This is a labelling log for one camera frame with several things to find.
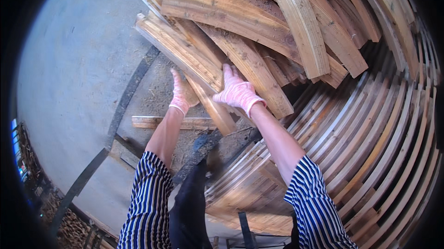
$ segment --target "striped sleeve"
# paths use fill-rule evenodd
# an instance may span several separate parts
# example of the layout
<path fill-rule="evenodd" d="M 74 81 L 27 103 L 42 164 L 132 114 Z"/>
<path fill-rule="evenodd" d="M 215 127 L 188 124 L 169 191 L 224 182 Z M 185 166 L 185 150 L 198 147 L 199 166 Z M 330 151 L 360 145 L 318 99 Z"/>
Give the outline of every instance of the striped sleeve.
<path fill-rule="evenodd" d="M 307 155 L 294 169 L 284 200 L 296 213 L 300 248 L 358 248 L 345 232 L 321 170 Z"/>
<path fill-rule="evenodd" d="M 164 163 L 154 153 L 145 152 L 137 165 L 118 249 L 171 248 L 168 197 L 172 190 L 171 174 Z"/>

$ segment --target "glove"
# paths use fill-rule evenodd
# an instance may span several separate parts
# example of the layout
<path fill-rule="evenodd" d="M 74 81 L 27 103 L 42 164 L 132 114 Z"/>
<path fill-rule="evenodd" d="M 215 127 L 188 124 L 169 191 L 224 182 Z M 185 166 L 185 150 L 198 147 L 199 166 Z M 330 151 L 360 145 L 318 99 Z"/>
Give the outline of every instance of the glove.
<path fill-rule="evenodd" d="M 173 100 L 171 101 L 169 108 L 178 108 L 183 116 L 186 115 L 188 109 L 190 107 L 194 107 L 199 103 L 197 97 L 194 99 L 192 95 L 194 95 L 194 91 L 189 90 L 189 84 L 182 81 L 179 72 L 175 69 L 171 69 L 171 74 L 173 74 L 174 79 L 174 89 L 173 89 Z"/>
<path fill-rule="evenodd" d="M 230 65 L 223 65 L 225 89 L 213 96 L 214 102 L 223 102 L 235 108 L 242 108 L 250 118 L 250 111 L 253 104 L 262 102 L 266 107 L 264 99 L 256 95 L 254 87 L 248 81 L 239 78 L 236 67 L 231 69 Z"/>

